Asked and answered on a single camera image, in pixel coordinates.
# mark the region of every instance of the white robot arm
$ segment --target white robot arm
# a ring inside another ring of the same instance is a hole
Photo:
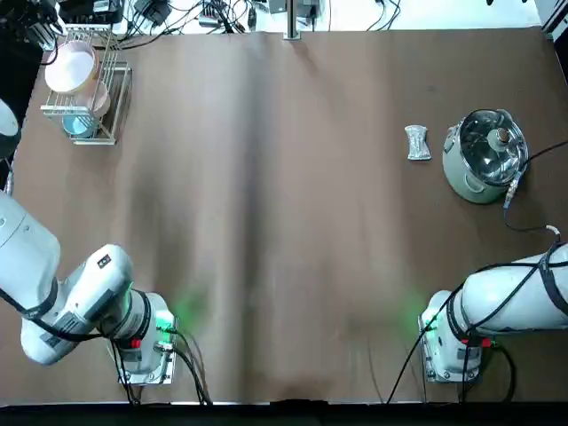
[[[22,315],[26,355],[49,366],[97,328],[117,343],[131,383],[171,383],[175,355],[163,348],[175,319],[160,296],[131,289],[128,255],[106,245],[63,281],[59,256],[57,239],[0,192],[0,296]]]
[[[538,264],[542,258],[543,255],[537,255],[516,263]],[[568,245],[557,248],[549,259],[551,264],[567,261]],[[428,308],[419,317],[421,332],[435,318],[422,338],[429,381],[461,382],[466,348],[469,355],[465,380],[476,379],[483,346],[480,336],[568,328],[568,263],[549,269],[543,263],[540,266],[542,271],[534,271],[490,319],[487,317],[509,298],[532,270],[531,266],[501,266],[474,273],[454,296],[444,290],[430,299]],[[446,306],[436,315],[448,297]],[[476,337],[469,334],[472,328]]]

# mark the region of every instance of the brown paper backdrop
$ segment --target brown paper backdrop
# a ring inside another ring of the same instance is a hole
[[[500,203],[461,199],[441,165],[448,126],[478,108],[509,110],[532,152],[568,137],[568,90],[538,28],[165,36],[126,57],[114,147],[66,140],[39,111],[39,76],[14,196],[59,238],[60,277],[125,247],[136,286],[197,335],[216,400],[377,400],[369,358],[386,398],[433,292],[550,243],[507,230]],[[432,161],[406,159],[408,124],[428,127]],[[566,158],[534,163],[512,221],[568,232]],[[124,400],[102,341],[41,367],[7,304],[0,320],[2,401]],[[517,399],[568,398],[568,335],[502,341]],[[470,398],[502,398],[507,379],[494,357]],[[428,385],[430,400],[455,395]],[[143,398],[172,399],[195,400],[181,364]],[[422,399],[417,356],[396,399]]]

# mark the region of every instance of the dish rack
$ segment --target dish rack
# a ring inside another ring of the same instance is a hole
[[[92,107],[75,104],[75,94],[61,94],[50,91],[47,101],[40,106],[43,114],[52,119],[76,145],[114,145],[118,137],[125,109],[128,92],[132,84],[132,68],[128,62],[119,60],[121,47],[112,26],[71,25],[67,26],[65,43],[81,40],[90,44],[98,53],[99,76],[96,82],[94,99],[99,87],[104,83],[108,88],[111,106],[108,112],[98,118]],[[89,137],[77,137],[63,129],[66,116],[76,117],[87,129],[94,131]]]

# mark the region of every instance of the white bowl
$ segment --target white bowl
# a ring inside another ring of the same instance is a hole
[[[72,40],[58,47],[58,57],[45,67],[45,82],[57,93],[76,93],[85,88],[97,73],[99,58],[90,44]],[[53,51],[48,62],[55,55]]]

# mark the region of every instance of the metal pole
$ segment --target metal pole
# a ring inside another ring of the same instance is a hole
[[[300,38],[300,33],[296,29],[296,17],[297,17],[297,0],[286,0],[286,10],[288,13],[288,26],[286,29],[286,34],[284,38],[286,40],[298,40]]]

